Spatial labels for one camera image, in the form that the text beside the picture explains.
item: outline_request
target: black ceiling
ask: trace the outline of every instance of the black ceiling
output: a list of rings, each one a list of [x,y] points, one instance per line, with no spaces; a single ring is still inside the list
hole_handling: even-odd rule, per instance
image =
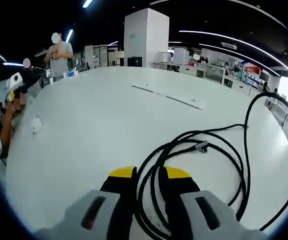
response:
[[[229,0],[169,0],[149,5],[153,0],[13,0],[0,2],[0,54],[9,62],[32,58],[51,45],[51,35],[60,29],[64,36],[74,30],[70,42],[75,51],[84,45],[119,41],[123,47],[124,18],[150,7],[170,17],[170,41],[185,46],[199,43],[222,47],[220,42],[237,45],[237,52],[263,64],[279,66],[265,54],[244,44],[205,34],[179,30],[204,31],[230,36],[270,52],[288,65],[288,1],[243,0],[281,21],[287,29],[265,14]]]

